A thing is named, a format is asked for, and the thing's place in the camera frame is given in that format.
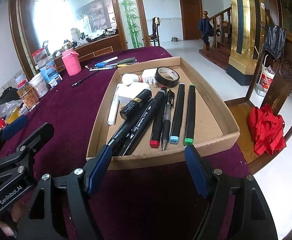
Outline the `black marker red cap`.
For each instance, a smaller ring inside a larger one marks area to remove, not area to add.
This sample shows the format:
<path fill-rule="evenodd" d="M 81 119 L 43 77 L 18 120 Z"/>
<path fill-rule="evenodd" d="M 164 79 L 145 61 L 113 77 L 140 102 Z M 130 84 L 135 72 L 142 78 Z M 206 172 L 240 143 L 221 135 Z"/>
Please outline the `black marker red cap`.
<path fill-rule="evenodd" d="M 167 93 L 167 87 L 163 86 L 161 88 L 164 91 L 164 98 L 162 102 L 160 103 L 160 106 L 154 116 L 153 120 L 153 126 L 152 126 L 152 133 L 150 136 L 149 145 L 151 148 L 159 148 L 160 146 L 160 140 L 161 140 L 161 134 L 162 134 L 162 128 L 163 128 L 163 115 L 164 115 L 164 108 L 166 103 L 166 93 Z"/>

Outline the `white paint marker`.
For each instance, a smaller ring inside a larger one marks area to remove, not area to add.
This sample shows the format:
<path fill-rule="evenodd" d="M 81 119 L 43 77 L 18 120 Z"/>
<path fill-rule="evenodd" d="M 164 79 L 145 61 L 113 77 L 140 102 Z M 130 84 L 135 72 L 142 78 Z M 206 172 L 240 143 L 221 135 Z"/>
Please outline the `white paint marker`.
<path fill-rule="evenodd" d="M 117 116 L 117 111 L 118 111 L 118 106 L 119 106 L 119 91 L 120 91 L 121 86 L 122 86 L 121 83 L 119 83 L 116 86 L 115 93 L 114 93 L 114 96 L 113 96 L 113 100 L 112 100 L 112 103 L 111 103 L 109 116 L 108 116 L 108 119 L 107 119 L 107 124 L 110 125 L 110 126 L 113 126 L 115 124 L 115 122 L 116 122 L 116 116 Z"/>

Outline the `black tape roll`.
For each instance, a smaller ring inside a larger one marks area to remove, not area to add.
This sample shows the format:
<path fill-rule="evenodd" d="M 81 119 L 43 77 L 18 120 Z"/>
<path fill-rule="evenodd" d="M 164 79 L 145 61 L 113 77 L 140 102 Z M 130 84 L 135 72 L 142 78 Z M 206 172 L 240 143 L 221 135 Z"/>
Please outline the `black tape roll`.
<path fill-rule="evenodd" d="M 180 80 L 179 74 L 168 67 L 158 67 L 154 77 L 157 83 L 168 88 L 175 87 Z"/>

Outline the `black mechanical pencil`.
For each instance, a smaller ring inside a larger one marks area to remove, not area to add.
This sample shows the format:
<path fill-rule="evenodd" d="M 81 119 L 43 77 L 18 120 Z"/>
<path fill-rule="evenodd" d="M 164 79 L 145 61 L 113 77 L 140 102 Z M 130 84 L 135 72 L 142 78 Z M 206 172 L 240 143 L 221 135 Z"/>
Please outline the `black mechanical pencil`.
<path fill-rule="evenodd" d="M 174 107 L 175 93 L 169 89 L 167 91 L 166 105 L 163 115 L 163 129 L 162 129 L 162 138 L 161 138 L 161 147 L 165 151 L 169 141 L 170 135 L 170 124 L 171 124 L 171 110 Z"/>

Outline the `white glue bottle orange cap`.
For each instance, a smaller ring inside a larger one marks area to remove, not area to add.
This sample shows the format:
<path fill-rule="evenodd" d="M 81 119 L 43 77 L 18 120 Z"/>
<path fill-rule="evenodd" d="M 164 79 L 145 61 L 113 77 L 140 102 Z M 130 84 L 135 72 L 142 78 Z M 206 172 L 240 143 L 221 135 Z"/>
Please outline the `white glue bottle orange cap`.
<path fill-rule="evenodd" d="M 143 79 L 140 75 L 126 73 L 122 76 L 122 84 L 129 86 L 134 82 L 143 82 Z"/>

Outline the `white power adapter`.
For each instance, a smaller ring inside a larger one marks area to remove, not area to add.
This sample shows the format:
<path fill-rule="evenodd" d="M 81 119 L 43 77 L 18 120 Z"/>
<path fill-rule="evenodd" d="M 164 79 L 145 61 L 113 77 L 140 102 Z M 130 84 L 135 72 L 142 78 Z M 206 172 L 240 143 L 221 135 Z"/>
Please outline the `white power adapter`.
<path fill-rule="evenodd" d="M 157 81 L 155 79 L 156 71 L 157 71 L 156 68 L 143 70 L 142 75 L 141 75 L 142 81 L 147 84 L 152 84 L 152 85 L 157 84 Z"/>

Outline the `white oval eraser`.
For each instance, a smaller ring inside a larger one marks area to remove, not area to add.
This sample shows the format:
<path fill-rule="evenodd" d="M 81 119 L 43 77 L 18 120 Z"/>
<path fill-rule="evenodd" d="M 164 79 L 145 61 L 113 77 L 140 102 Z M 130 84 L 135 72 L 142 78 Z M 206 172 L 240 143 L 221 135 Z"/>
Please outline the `white oval eraser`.
<path fill-rule="evenodd" d="M 117 94 L 120 104 L 122 106 L 126 106 L 144 89 L 150 90 L 150 86 L 147 83 L 143 82 L 133 82 L 129 86 L 126 86 L 122 83 L 118 84 Z"/>

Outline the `white plastic tub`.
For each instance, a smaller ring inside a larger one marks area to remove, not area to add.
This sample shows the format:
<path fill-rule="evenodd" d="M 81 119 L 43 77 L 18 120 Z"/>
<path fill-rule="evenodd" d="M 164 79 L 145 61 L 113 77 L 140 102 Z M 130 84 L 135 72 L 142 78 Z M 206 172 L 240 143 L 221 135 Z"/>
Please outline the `white plastic tub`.
<path fill-rule="evenodd" d="M 45 82 L 41 73 L 38 73 L 37 75 L 35 75 L 29 81 L 29 84 L 35 89 L 36 94 L 37 94 L 39 99 L 42 98 L 43 96 L 45 96 L 49 91 L 47 83 Z"/>

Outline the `black art marker grey cap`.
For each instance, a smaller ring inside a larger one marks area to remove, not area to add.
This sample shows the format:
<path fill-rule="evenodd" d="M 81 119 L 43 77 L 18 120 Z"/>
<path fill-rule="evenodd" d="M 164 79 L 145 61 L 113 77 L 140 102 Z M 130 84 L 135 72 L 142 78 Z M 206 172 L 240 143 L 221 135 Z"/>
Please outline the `black art marker grey cap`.
<path fill-rule="evenodd" d="M 133 116 L 129 120 L 124 121 L 121 126 L 119 126 L 117 131 L 115 131 L 114 135 L 107 143 L 112 150 L 112 156 L 119 156 L 126 139 L 129 137 L 132 129 L 137 124 L 138 120 L 141 118 L 142 114 L 151 102 L 152 99 L 150 99 L 144 106 L 142 106 L 141 109 L 137 111 L 137 114 L 135 116 Z"/>

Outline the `black gold lipstick tube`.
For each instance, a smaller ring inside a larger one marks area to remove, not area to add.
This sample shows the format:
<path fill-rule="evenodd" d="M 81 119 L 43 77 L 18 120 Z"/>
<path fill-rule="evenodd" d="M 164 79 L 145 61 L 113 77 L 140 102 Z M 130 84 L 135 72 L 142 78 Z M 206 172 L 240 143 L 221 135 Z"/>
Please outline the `black gold lipstick tube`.
<path fill-rule="evenodd" d="M 135 96 L 132 100 L 129 101 L 128 104 L 125 105 L 120 110 L 120 116 L 124 120 L 132 119 L 137 112 L 144 106 L 152 97 L 151 90 L 143 89 L 137 96 Z"/>

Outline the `small blue white box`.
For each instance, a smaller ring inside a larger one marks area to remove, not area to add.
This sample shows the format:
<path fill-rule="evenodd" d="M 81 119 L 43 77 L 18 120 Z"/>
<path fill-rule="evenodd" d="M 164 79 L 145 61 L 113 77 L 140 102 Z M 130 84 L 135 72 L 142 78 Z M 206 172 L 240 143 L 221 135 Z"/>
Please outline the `small blue white box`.
<path fill-rule="evenodd" d="M 60 82 L 62 81 L 62 77 L 61 75 L 57 75 L 56 77 L 54 77 L 53 79 L 51 79 L 51 81 L 49 81 L 49 85 L 51 88 L 54 88 L 55 86 L 57 86 Z"/>

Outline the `black marker green cap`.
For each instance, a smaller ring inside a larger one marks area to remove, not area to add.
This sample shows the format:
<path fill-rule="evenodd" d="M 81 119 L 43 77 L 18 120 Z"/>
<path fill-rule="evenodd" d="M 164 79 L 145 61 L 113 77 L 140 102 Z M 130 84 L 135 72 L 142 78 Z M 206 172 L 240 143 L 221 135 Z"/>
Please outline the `black marker green cap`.
<path fill-rule="evenodd" d="M 195 117 L 196 117 L 195 86 L 190 85 L 188 91 L 185 137 L 183 140 L 183 144 L 185 146 L 192 145 L 194 142 Z"/>

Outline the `wooden chair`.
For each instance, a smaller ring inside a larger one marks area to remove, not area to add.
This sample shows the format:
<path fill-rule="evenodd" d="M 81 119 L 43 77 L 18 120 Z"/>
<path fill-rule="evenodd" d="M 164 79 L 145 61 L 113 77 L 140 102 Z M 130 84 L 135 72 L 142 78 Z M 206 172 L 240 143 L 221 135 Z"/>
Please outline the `wooden chair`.
<path fill-rule="evenodd" d="M 277 154 L 269 155 L 264 153 L 257 155 L 253 151 L 253 141 L 249 128 L 247 126 L 247 119 L 251 109 L 254 105 L 250 101 L 250 97 L 254 91 L 258 76 L 262 70 L 262 61 L 265 57 L 265 51 L 262 49 L 259 53 L 257 66 L 254 71 L 253 78 L 247 90 L 246 96 L 233 100 L 227 100 L 225 103 L 231 112 L 234 114 L 240 128 L 240 136 L 237 140 L 240 150 L 248 164 L 249 170 L 255 174 L 266 166 Z M 285 46 L 283 55 L 279 59 L 275 78 L 268 89 L 262 105 L 268 104 L 272 108 L 274 114 L 278 114 L 283 107 L 292 89 L 292 33 L 286 33 Z"/>

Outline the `pink knitted bottle cover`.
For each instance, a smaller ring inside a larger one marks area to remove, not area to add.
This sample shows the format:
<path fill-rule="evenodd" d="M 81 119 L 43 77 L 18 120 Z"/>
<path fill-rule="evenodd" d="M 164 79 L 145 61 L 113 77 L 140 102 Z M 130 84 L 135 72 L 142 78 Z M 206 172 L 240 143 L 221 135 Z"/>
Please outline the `pink knitted bottle cover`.
<path fill-rule="evenodd" d="M 62 52 L 62 61 L 69 76 L 75 76 L 81 72 L 79 54 L 73 48 Z"/>

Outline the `black marker blue cap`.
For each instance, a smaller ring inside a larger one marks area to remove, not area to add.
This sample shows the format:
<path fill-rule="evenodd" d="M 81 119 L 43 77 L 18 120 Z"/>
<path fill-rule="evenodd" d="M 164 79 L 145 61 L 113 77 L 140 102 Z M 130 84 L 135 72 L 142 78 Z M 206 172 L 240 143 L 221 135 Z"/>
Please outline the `black marker blue cap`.
<path fill-rule="evenodd" d="M 185 99 L 185 84 L 180 83 L 179 89 L 177 92 L 177 99 L 175 103 L 175 111 L 173 116 L 173 123 L 171 127 L 171 133 L 169 142 L 171 144 L 178 144 L 180 138 L 180 129 L 182 125 L 182 117 L 183 117 L 183 106 Z"/>

